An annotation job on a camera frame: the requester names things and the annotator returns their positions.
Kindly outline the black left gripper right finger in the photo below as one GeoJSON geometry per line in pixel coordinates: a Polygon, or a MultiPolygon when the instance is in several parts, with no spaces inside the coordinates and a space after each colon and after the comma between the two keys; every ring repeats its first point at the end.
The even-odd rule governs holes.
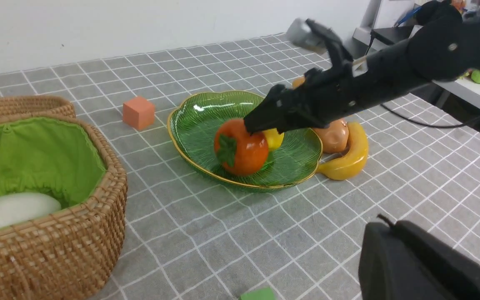
{"type": "Polygon", "coordinates": [[[410,221],[396,222],[394,234],[456,300],[480,300],[480,264],[410,221]]]}

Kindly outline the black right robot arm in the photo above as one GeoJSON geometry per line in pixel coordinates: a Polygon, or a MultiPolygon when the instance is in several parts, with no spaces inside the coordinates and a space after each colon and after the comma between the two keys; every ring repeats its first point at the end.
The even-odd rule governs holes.
{"type": "Polygon", "coordinates": [[[463,16],[449,0],[431,1],[419,17],[422,28],[412,37],[359,60],[331,28],[295,19],[286,36],[295,46],[327,53],[331,67],[305,72],[299,87],[273,86],[247,116],[249,133],[279,133],[325,128],[332,121],[407,95],[430,82],[451,82],[465,72],[480,71],[480,10],[463,16]]]}

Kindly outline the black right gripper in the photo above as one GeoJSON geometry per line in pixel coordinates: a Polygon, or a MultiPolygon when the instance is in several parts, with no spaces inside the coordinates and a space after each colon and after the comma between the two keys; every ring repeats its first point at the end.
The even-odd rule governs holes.
{"type": "Polygon", "coordinates": [[[341,38],[331,29],[306,19],[312,32],[322,39],[331,66],[305,72],[305,83],[296,89],[284,84],[271,87],[263,101],[244,118],[249,134],[276,129],[279,133],[325,128],[328,123],[368,108],[364,100],[374,84],[373,63],[354,59],[341,38]]]}

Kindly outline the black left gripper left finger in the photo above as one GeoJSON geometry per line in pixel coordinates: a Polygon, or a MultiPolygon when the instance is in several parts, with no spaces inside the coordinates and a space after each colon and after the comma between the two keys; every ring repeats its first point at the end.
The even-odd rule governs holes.
{"type": "Polygon", "coordinates": [[[445,290],[426,266],[423,243],[434,249],[443,241],[412,222],[366,224],[359,261],[359,282],[365,300],[443,300],[445,290]]]}

